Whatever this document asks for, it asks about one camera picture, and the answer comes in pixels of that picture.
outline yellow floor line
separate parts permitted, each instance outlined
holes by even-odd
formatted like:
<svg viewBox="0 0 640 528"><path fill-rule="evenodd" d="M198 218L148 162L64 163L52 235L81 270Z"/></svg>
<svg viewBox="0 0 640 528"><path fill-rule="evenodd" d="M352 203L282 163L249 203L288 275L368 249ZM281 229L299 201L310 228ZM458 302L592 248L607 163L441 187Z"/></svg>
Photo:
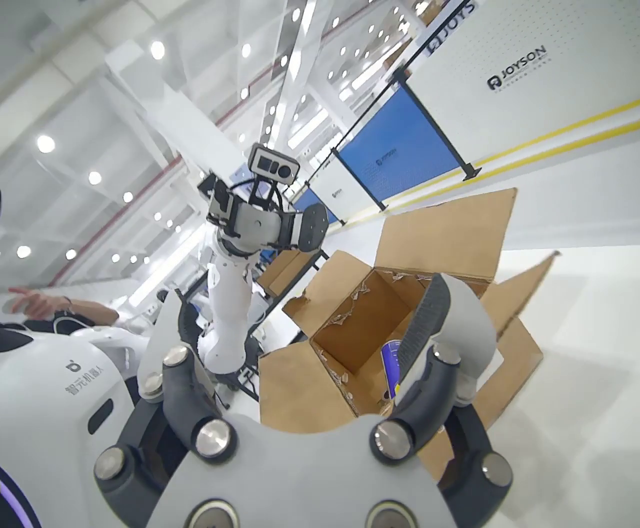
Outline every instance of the yellow floor line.
<svg viewBox="0 0 640 528"><path fill-rule="evenodd" d="M538 161L542 161L544 159L548 159L550 157L554 157L554 156L558 156L559 154L564 154L565 152L571 152L572 150L575 150L577 148L582 148L582 147L586 147L588 145L594 145L595 143L600 143L601 141L605 141L605 140L609 140L611 138L615 138L618 136L623 136L625 134L628 134L630 132L635 132L640 130L640 121L635 121L633 123L629 123L627 125L622 125L616 128L613 128L611 130L606 130L604 132L600 132L598 134L594 134L592 136L588 136L587 138L582 138L581 140L576 140L576 141L572 141L571 143L567 143L565 145L561 145L559 147L555 147L552 148L550 150L546 150L544 152L540 152L538 154L534 154L533 156L529 156L526 158L523 158L521 160L518 161L514 161L512 163L508 163L507 165L494 169L494 170L490 170L487 172L481 172L478 176L476 176L473 179L467 180L467 181L461 181L455 184L450 185L449 187L443 188L443 189L439 189L438 191L435 191L433 193L430 193L428 195L422 195L422 196L417 196L416 198L414 198L413 200L409 200L407 202L402 202L400 204L396 204L396 205L390 205L389 207L387 207L385 209L384 212L391 212L394 211L396 209L400 209L402 207L408 207L409 205L412 204L416 204L417 202L422 202L424 200L427 200L428 198L433 198L434 196L440 196L443 195L445 193L454 191L456 189L462 188L464 186L470 185L470 184L474 184L478 181L481 180L486 180L492 176L496 176L498 174L502 174L505 172L508 172L510 170L514 170L532 163L536 163ZM364 217L364 218L360 218L354 222L349 222L347 221L346 225L342 226L339 230L343 230L343 229L347 229L350 228L352 226L358 225L362 222L365 222L367 220L371 220L371 218L377 216L379 213L374 213L370 216Z"/></svg>
<svg viewBox="0 0 640 528"><path fill-rule="evenodd" d="M517 152L518 150L522 149L522 148L527 148L527 147L531 147L533 145L536 145L537 143L541 143L542 141L546 141L546 140L550 140L551 138L555 138L556 136L560 136L566 132L570 132L572 130L576 130L580 127L584 127L585 125L590 125L592 123L595 123L597 121L601 121L603 119L612 117L614 115L620 114L622 112L626 112L627 110L631 110L633 108L636 108L640 106L640 99L637 99L635 101L632 101L630 103L624 104L622 106L618 106L616 108L612 108L611 110L607 110L606 112L602 112L600 114L596 114L594 116L588 117L586 119L583 119L582 121L578 121L573 123L572 125L568 125L564 128L558 129L556 131L553 132L549 132L548 134L545 134L544 136L540 136L539 138L536 138L534 140L531 141L527 141L526 143L523 143L521 145L518 145L516 147L510 148L509 150L505 150L503 152L499 152L498 154L494 154L492 156L488 156L485 158L482 158L478 161L474 161L474 165L476 167L478 166L482 166L486 163L489 163L491 161L496 161L502 157L508 156L510 154L513 154L514 152ZM387 202L393 202L394 200L397 200L398 198L402 198L404 196L408 196L408 195L412 195L413 193L416 193L418 191L422 191L423 189L426 189L427 187L431 187L432 185L435 185L437 183L439 183L440 181L449 178L451 176L455 176L457 174L462 174L462 169L460 167L455 168L454 170L451 170L450 172L441 174L440 176L437 176L423 184L419 184L416 185L415 187L412 187L411 189L407 189L406 191L403 191L401 193L396 194L395 196L392 196L390 198L387 198L386 200L383 200L383 203L387 203Z"/></svg>

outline black rubber pad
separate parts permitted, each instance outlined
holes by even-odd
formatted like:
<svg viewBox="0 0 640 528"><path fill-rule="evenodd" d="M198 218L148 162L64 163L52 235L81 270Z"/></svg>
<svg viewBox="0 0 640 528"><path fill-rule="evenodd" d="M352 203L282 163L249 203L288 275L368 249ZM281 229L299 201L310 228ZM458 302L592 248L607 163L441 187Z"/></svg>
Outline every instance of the black rubber pad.
<svg viewBox="0 0 640 528"><path fill-rule="evenodd" d="M324 240L326 230L329 229L329 218L323 204L307 207L302 213L302 224L298 238L300 251L308 253L318 249Z"/></svg>
<svg viewBox="0 0 640 528"><path fill-rule="evenodd" d="M451 295L449 287L442 275L437 273L431 279L427 291L424 292L398 348L400 382L406 377L429 338L442 328L450 306Z"/></svg>

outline camera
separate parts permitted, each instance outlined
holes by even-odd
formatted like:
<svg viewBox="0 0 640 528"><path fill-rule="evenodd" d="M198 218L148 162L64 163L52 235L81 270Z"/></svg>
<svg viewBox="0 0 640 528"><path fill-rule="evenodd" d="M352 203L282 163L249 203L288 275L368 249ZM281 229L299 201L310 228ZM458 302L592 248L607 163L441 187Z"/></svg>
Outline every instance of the camera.
<svg viewBox="0 0 640 528"><path fill-rule="evenodd" d="M285 185L291 185L300 170L300 164L294 158L271 150L260 143L253 144L247 165L256 176Z"/></svg>

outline blue object in box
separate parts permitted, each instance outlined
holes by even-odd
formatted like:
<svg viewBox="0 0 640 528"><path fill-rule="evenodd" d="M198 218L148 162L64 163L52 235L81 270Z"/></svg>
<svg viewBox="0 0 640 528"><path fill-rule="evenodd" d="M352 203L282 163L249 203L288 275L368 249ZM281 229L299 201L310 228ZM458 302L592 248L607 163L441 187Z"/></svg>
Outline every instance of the blue object in box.
<svg viewBox="0 0 640 528"><path fill-rule="evenodd" d="M387 387L389 388L389 398L396 397L396 391L400 387L400 364L398 363L398 349L401 341L394 339L382 345L382 365L385 368Z"/></svg>

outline open cardboard box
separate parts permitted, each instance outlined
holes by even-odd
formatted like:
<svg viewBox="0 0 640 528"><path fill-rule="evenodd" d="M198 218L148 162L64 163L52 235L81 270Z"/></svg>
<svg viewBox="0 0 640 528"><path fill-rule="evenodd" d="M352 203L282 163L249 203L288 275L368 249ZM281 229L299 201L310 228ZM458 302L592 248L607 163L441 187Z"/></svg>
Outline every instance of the open cardboard box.
<svg viewBox="0 0 640 528"><path fill-rule="evenodd" d="M390 216L375 266L335 252L284 312L310 337L260 358L260 419L291 433L317 433L366 413L387 414L380 349L402 339L433 273L462 279L481 298L499 338L502 363L474 405L486 427L542 359L517 315L555 254L501 284L493 278L516 189ZM440 432L419 453L439 479L452 458Z"/></svg>

